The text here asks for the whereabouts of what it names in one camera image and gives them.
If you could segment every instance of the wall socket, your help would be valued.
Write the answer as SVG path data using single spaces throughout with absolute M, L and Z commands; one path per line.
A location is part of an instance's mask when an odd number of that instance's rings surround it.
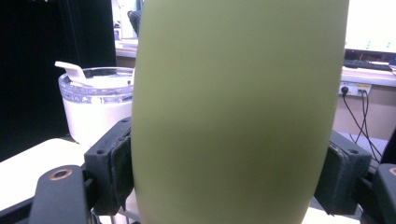
M 363 83 L 356 83 L 356 82 L 345 82 L 341 81 L 340 83 L 340 88 L 338 89 L 339 94 L 343 94 L 341 92 L 341 88 L 347 87 L 348 92 L 346 95 L 350 96 L 359 96 L 361 97 L 361 91 L 367 91 L 367 95 L 370 93 L 370 89 L 372 87 L 371 84 L 363 84 Z

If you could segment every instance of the plastic container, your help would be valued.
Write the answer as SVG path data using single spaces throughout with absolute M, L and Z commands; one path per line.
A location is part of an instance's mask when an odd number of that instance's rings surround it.
M 119 120 L 131 117 L 134 69 L 98 67 L 83 71 L 91 87 L 72 82 L 67 74 L 61 75 L 58 83 L 71 136 L 91 147 Z

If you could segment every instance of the green bottle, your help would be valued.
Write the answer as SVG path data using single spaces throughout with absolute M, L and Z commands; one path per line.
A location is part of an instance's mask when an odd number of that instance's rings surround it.
M 144 224 L 301 223 L 329 144 L 347 0 L 148 0 L 132 156 Z

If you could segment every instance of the screw hole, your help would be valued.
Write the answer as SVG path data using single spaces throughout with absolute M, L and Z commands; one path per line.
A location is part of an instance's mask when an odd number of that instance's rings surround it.
M 49 179 L 50 180 L 60 180 L 60 179 L 70 176 L 71 174 L 72 174 L 72 170 L 63 169 L 63 170 L 54 172 L 52 175 L 50 175 Z

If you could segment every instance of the table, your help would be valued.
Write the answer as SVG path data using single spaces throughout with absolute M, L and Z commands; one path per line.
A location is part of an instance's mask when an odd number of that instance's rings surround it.
M 62 165 L 82 165 L 88 147 L 55 138 L 29 148 L 22 153 L 0 162 L 0 211 L 35 195 L 38 178 L 48 170 Z M 134 192 L 127 200 L 127 211 L 121 215 L 138 220 Z M 116 224 L 126 223 L 117 216 Z M 104 224 L 111 223 L 109 217 L 100 217 Z M 328 216 L 324 211 L 308 208 L 302 224 L 359 224 L 358 220 Z

